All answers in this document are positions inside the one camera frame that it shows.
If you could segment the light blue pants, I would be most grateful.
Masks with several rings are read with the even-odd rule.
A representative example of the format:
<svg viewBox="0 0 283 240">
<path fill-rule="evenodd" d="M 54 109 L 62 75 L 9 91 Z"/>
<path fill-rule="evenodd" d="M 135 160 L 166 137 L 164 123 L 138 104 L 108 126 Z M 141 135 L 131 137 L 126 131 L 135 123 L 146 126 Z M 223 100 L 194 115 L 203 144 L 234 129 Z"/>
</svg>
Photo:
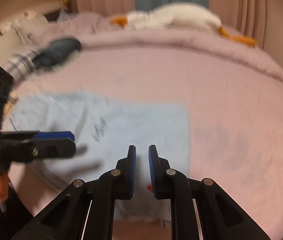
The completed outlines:
<svg viewBox="0 0 283 240">
<path fill-rule="evenodd" d="M 190 173 L 190 120 L 178 104 L 133 103 L 86 93 L 43 93 L 20 98 L 4 122 L 7 131 L 70 131 L 77 152 L 71 159 L 35 161 L 31 169 L 54 189 L 72 181 L 92 181 L 113 169 L 131 145 L 136 147 L 136 182 L 130 201 L 116 202 L 123 220 L 171 220 L 170 202 L 156 200 L 150 185 L 148 148 L 155 145 L 169 163 Z"/>
</svg>

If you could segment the plaid pillow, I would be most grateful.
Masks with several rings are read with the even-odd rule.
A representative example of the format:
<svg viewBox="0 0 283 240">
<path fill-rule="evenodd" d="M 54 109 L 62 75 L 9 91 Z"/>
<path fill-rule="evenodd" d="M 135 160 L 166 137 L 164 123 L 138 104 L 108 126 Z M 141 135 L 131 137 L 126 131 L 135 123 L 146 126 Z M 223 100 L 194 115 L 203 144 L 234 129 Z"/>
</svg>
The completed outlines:
<svg viewBox="0 0 283 240">
<path fill-rule="evenodd" d="M 32 60 L 38 55 L 34 49 L 13 53 L 9 60 L 4 64 L 3 69 L 14 78 L 17 85 L 28 79 L 35 72 Z"/>
</svg>

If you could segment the folded dark blue jeans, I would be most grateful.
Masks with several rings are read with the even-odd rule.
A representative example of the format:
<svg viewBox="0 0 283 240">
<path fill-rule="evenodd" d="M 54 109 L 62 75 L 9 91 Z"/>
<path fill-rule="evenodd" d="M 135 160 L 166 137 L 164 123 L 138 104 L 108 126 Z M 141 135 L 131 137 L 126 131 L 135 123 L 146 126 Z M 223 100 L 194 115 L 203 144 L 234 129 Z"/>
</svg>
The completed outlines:
<svg viewBox="0 0 283 240">
<path fill-rule="evenodd" d="M 73 37 L 57 39 L 33 58 L 32 63 L 35 68 L 52 68 L 64 63 L 74 52 L 81 51 L 81 42 Z"/>
</svg>

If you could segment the pink bed sheet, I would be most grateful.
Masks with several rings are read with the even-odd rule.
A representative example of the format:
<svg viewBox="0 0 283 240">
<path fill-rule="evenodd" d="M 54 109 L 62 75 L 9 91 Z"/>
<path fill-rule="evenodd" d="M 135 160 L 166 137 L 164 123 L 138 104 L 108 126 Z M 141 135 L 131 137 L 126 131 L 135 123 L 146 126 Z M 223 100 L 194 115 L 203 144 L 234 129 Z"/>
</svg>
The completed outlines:
<svg viewBox="0 0 283 240">
<path fill-rule="evenodd" d="M 124 46 L 83 51 L 59 71 L 33 76 L 20 98 L 92 93 L 133 103 L 178 104 L 190 120 L 190 178 L 216 181 L 271 239 L 283 239 L 283 83 L 202 51 Z M 36 215 L 61 190 L 31 167 L 15 165 L 11 181 Z M 165 239 L 152 222 L 123 220 L 119 239 Z"/>
</svg>

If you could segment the pink quilted duvet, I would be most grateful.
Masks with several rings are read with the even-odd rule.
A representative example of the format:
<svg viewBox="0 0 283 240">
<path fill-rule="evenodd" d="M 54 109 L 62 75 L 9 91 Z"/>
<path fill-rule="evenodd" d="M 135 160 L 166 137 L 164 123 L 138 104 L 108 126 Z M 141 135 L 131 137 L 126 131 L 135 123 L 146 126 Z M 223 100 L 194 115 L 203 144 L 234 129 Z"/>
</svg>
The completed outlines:
<svg viewBox="0 0 283 240">
<path fill-rule="evenodd" d="M 243 36 L 228 36 L 222 27 L 210 31 L 146 21 L 146 26 L 138 29 L 130 25 L 121 27 L 119 19 L 109 20 L 97 14 L 82 13 L 70 20 L 51 23 L 33 36 L 43 43 L 73 37 L 85 48 L 154 44 L 201 50 L 244 64 L 283 83 L 283 69 L 268 54 Z"/>
</svg>

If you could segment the white goose plush toy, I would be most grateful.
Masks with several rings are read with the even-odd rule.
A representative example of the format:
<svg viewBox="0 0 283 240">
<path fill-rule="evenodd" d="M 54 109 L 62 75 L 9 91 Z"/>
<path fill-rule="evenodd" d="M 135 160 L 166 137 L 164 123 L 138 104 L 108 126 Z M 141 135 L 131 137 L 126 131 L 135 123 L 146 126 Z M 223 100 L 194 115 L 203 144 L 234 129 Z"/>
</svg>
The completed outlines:
<svg viewBox="0 0 283 240">
<path fill-rule="evenodd" d="M 219 34 L 227 39 L 240 42 L 251 47 L 257 41 L 249 36 L 231 35 L 222 25 L 218 15 L 204 6 L 174 2 L 162 5 L 152 11 L 129 11 L 124 15 L 110 19 L 110 24 L 117 24 L 124 29 L 170 29 L 185 28 Z"/>
</svg>

